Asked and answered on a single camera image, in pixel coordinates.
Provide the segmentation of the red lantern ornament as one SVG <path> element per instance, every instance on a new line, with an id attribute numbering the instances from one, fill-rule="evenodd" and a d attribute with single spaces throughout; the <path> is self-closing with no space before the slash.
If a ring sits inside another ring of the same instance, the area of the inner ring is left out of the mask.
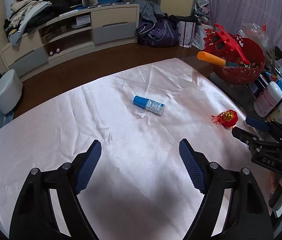
<path id="1" fill-rule="evenodd" d="M 217 116 L 212 115 L 211 120 L 214 124 L 221 124 L 224 128 L 231 128 L 238 122 L 238 115 L 236 111 L 230 109 Z"/>

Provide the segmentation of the small blue cap bottle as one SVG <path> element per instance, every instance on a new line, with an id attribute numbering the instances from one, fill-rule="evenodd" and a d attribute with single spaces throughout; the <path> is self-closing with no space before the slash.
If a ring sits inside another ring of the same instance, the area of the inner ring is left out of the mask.
<path id="1" fill-rule="evenodd" d="M 140 96 L 133 98 L 133 104 L 157 115 L 162 115 L 165 109 L 165 104 Z"/>

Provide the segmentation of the pink satin tablecloth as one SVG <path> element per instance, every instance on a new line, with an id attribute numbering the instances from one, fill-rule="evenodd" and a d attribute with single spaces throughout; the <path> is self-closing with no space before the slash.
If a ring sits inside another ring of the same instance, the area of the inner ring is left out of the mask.
<path id="1" fill-rule="evenodd" d="M 165 104 L 163 114 L 134 105 L 135 96 Z M 31 168 L 54 170 L 94 140 L 101 158 L 78 198 L 100 239 L 184 237 L 203 196 L 180 158 L 182 139 L 223 168 L 249 168 L 268 198 L 268 171 L 212 122 L 229 109 L 236 105 L 179 59 L 106 76 L 42 103 L 0 129 L 0 229 L 9 233 Z"/>

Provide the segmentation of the red cutout basket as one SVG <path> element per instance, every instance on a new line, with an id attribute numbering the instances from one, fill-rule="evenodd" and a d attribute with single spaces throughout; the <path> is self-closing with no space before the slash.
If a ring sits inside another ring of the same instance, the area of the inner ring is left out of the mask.
<path id="1" fill-rule="evenodd" d="M 247 85 L 258 78 L 266 58 L 255 41 L 227 33 L 219 24 L 215 24 L 215 30 L 204 30 L 204 51 L 226 61 L 225 66 L 210 63 L 218 77 L 232 85 Z"/>

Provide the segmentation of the beige tv cabinet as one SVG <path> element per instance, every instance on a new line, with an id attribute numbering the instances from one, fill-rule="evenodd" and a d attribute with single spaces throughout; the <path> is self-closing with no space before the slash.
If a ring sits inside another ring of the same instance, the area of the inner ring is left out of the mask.
<path id="1" fill-rule="evenodd" d="M 25 81 L 77 57 L 136 42 L 139 5 L 112 4 L 58 16 L 2 48 L 6 70 Z"/>

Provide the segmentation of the white pink label bottle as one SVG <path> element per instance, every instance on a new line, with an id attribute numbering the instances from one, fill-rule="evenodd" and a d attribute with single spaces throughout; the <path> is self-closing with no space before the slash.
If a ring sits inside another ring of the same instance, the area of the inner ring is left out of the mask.
<path id="1" fill-rule="evenodd" d="M 260 117 L 268 115 L 282 99 L 282 90 L 277 83 L 271 81 L 254 102 L 254 110 Z"/>

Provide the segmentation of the pile of clothes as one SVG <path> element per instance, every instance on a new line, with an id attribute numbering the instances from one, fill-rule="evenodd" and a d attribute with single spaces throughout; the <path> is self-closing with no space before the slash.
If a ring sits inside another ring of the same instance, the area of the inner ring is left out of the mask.
<path id="1" fill-rule="evenodd" d="M 44 9 L 52 6 L 44 0 L 5 0 L 6 14 L 4 30 L 13 46 L 20 44 L 29 22 Z"/>

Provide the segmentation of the purple bag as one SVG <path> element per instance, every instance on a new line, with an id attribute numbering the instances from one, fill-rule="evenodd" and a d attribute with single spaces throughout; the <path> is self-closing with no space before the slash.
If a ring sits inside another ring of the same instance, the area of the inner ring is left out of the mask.
<path id="1" fill-rule="evenodd" d="M 178 28 L 167 19 L 157 23 L 142 21 L 136 29 L 138 43 L 152 48 L 168 48 L 178 45 Z"/>

